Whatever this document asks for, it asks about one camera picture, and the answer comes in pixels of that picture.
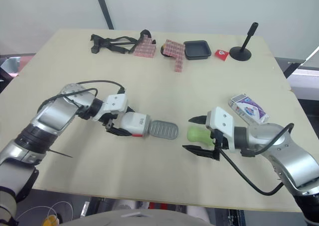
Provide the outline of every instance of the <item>black stand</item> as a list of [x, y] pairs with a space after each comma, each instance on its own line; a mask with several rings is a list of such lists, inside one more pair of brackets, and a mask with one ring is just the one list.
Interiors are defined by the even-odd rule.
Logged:
[[256, 22], [254, 22], [251, 25], [251, 27], [250, 27], [250, 29], [249, 29], [249, 31], [247, 33], [247, 38], [246, 38], [243, 46], [241, 46], [241, 47], [233, 47], [233, 48], [230, 49], [229, 55], [233, 59], [236, 59], [238, 61], [247, 61], [248, 59], [250, 59], [251, 52], [248, 49], [246, 49], [246, 45], [249, 42], [250, 37], [254, 35], [257, 27], [258, 27], [258, 23], [256, 23]]

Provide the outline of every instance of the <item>tissue box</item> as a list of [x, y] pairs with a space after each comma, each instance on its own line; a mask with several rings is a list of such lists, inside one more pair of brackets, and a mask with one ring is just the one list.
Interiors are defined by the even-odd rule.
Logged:
[[231, 98], [228, 104], [249, 125], [265, 123], [269, 118], [257, 103], [244, 94]]

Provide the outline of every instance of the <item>black tray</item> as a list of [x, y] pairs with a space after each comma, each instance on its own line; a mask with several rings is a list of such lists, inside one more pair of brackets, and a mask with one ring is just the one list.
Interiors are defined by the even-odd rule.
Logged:
[[207, 59], [211, 55], [210, 48], [205, 40], [186, 41], [185, 56], [188, 60]]

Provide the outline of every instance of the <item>black pole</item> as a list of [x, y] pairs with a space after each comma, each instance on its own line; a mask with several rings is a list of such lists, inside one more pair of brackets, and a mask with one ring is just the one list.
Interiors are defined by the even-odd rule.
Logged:
[[257, 27], [258, 27], [258, 23], [256, 23], [256, 22], [254, 22], [254, 23], [251, 25], [251, 27], [250, 27], [250, 29], [248, 30], [248, 33], [247, 33], [247, 38], [246, 38], [246, 40], [245, 40], [243, 46], [241, 47], [240, 52], [243, 52], [243, 51], [245, 50], [246, 45], [247, 45], [247, 43], [249, 42], [250, 37], [254, 35], [254, 33], [255, 33]]
[[100, 4], [102, 13], [104, 15], [106, 23], [108, 24], [109, 29], [114, 29], [105, 0], [98, 0], [98, 2]]

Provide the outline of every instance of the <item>white table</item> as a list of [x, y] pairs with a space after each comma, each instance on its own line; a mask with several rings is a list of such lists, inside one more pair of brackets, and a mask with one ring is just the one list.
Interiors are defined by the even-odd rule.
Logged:
[[[186, 133], [192, 124], [187, 120], [215, 106], [231, 113], [237, 126], [246, 126], [227, 104], [230, 97], [246, 93], [269, 114], [269, 122], [295, 123], [292, 138], [319, 160], [318, 138], [262, 37], [252, 37], [248, 44], [252, 58], [247, 62], [230, 56], [225, 62], [214, 56], [185, 59], [183, 72], [176, 73], [174, 60], [160, 54], [166, 39], [204, 39], [214, 53], [241, 45], [245, 36], [152, 32], [157, 41], [155, 58], [143, 58], [108, 49], [92, 54], [92, 33], [139, 37], [137, 31], [58, 31], [0, 94], [0, 148], [27, 126], [43, 100], [68, 83], [93, 79], [123, 84], [135, 111], [176, 123], [179, 136], [175, 140], [118, 137], [106, 133], [99, 122], [77, 117], [51, 147], [73, 158], [48, 153], [37, 166], [40, 175], [34, 188], [218, 208], [300, 211], [285, 188], [274, 196], [262, 196], [223, 158], [217, 162], [182, 148], [189, 144]], [[100, 99], [118, 89], [101, 83], [89, 86], [99, 89]], [[271, 164], [262, 156], [228, 155], [264, 191], [278, 184]]]

